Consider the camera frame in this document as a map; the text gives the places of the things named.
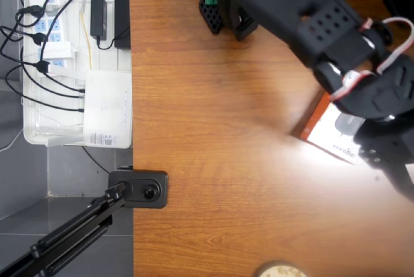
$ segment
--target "yellow wire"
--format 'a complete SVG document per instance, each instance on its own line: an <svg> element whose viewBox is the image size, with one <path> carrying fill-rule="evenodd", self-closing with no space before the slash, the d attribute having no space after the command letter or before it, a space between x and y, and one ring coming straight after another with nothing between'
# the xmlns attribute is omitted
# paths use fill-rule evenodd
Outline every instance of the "yellow wire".
<svg viewBox="0 0 414 277"><path fill-rule="evenodd" d="M86 42L88 43L88 49L89 49L89 68L91 68L91 70L92 70L91 43L89 43L89 36L88 36L88 32L86 31L85 20L83 19L83 14L81 14L80 18L82 20L83 31L85 31Z"/></svg>

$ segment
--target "white cable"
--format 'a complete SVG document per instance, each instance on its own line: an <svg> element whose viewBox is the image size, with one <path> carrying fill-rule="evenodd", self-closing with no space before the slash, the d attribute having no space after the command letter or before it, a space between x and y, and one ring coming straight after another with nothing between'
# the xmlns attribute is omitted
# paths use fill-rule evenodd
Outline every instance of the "white cable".
<svg viewBox="0 0 414 277"><path fill-rule="evenodd" d="M343 98L349 94L362 79L371 75L373 75L373 73L370 70L364 70L361 72L356 72L354 70L348 71L348 73L343 77L342 87L332 93L329 100L333 102Z"/></svg>
<svg viewBox="0 0 414 277"><path fill-rule="evenodd" d="M14 137L14 139L11 141L11 143L9 143L6 146L3 146L2 148L0 148L0 152L4 152L4 151L7 151L8 149L10 149L12 147L12 145L14 144L14 142L17 140L17 138L19 138L19 136L22 132L23 132L23 128L22 128L21 131L19 131L17 133L17 135Z"/></svg>
<svg viewBox="0 0 414 277"><path fill-rule="evenodd" d="M394 23L401 22L406 23L411 28L411 34L408 39L403 42L399 47L397 47L387 59L385 59L379 66L376 68L377 73L382 74L403 52L405 52L414 42L414 24L403 17L391 17L382 21L383 23Z"/></svg>

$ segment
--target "white router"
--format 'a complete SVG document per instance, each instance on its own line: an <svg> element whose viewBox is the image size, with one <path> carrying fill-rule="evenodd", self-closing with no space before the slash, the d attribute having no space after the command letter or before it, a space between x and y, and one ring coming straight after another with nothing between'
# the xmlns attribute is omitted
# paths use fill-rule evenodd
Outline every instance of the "white router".
<svg viewBox="0 0 414 277"><path fill-rule="evenodd" d="M82 142L85 146L126 149L132 140L132 75L112 71L68 71L49 66L50 72L85 81L83 136L50 138L46 146Z"/></svg>

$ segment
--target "round object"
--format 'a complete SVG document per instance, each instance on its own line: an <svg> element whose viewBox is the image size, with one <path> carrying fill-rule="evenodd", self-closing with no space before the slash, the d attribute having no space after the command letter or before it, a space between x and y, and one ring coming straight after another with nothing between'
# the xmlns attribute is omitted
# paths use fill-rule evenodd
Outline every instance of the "round object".
<svg viewBox="0 0 414 277"><path fill-rule="evenodd" d="M266 265L257 277L307 277L307 275L289 263L275 263Z"/></svg>

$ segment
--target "white device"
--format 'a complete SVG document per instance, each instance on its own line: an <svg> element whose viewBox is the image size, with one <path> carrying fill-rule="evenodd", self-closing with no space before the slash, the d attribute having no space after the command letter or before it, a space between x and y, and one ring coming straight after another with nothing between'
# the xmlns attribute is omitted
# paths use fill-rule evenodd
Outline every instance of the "white device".
<svg viewBox="0 0 414 277"><path fill-rule="evenodd" d="M83 143L86 146L128 148L132 134L132 75L86 72Z"/></svg>

